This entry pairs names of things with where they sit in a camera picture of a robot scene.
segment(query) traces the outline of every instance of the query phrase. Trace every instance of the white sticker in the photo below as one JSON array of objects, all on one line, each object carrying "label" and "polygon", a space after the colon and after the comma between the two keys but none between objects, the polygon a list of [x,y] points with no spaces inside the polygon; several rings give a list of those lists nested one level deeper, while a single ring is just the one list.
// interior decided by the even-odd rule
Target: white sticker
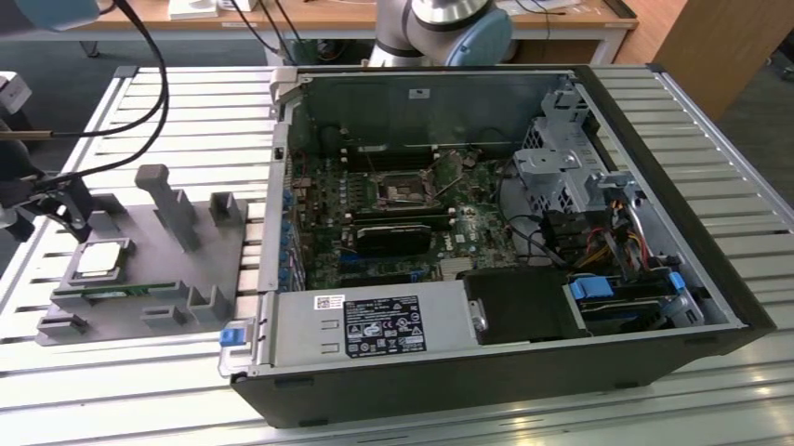
[{"label": "white sticker", "polygon": [[412,88],[408,90],[408,99],[429,99],[431,90],[428,88]]},{"label": "white sticker", "polygon": [[340,309],[344,303],[344,295],[316,295],[313,297],[313,309]]},{"label": "white sticker", "polygon": [[[220,24],[222,28],[245,28],[245,23],[241,21],[225,21]],[[251,27],[255,28],[259,23],[251,23]]]}]

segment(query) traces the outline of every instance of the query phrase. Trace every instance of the barcode sticker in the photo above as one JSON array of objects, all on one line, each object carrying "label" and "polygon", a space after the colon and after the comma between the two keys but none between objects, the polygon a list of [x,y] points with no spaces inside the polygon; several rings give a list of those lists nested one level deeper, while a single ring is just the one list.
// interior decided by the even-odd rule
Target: barcode sticker
[{"label": "barcode sticker", "polygon": [[340,309],[344,303],[344,295],[316,295],[313,297],[313,309]]}]

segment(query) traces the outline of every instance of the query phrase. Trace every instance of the blue clip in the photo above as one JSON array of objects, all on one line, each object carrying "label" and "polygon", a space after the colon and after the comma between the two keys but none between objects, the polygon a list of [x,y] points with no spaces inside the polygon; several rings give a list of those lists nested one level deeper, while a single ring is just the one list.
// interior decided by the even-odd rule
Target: blue clip
[{"label": "blue clip", "polygon": [[571,293],[573,294],[575,300],[593,297],[611,297],[615,295],[604,276],[577,278],[573,283],[571,283]]},{"label": "blue clip", "polygon": [[672,283],[672,287],[675,288],[675,291],[679,294],[683,293],[683,290],[686,290],[686,282],[683,281],[683,277],[680,276],[680,273],[671,272],[667,275],[667,278],[670,279],[670,283]]},{"label": "blue clip", "polygon": [[573,300],[579,300],[585,297],[584,290],[581,289],[581,285],[579,285],[576,282],[573,282],[573,283],[571,283],[571,285],[568,285],[568,287],[571,288],[571,294],[573,295]]},{"label": "blue clip", "polygon": [[245,345],[245,329],[244,328],[224,328],[220,330],[220,346],[233,347]]}]

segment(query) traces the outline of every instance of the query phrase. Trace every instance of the motherboard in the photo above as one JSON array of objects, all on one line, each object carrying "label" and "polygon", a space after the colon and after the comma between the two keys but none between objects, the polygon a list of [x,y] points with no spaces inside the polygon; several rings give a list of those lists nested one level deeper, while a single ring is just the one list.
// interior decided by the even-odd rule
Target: motherboard
[{"label": "motherboard", "polygon": [[293,157],[307,289],[448,281],[520,261],[493,200],[503,161],[471,147],[361,150]]}]

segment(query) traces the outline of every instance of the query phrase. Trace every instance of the blue drive latch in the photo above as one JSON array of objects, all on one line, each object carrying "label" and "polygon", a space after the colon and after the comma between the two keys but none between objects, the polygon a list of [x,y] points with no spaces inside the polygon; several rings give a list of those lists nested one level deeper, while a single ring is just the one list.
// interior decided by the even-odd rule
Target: blue drive latch
[{"label": "blue drive latch", "polygon": [[568,286],[575,300],[612,297],[615,295],[604,276],[580,277]]}]

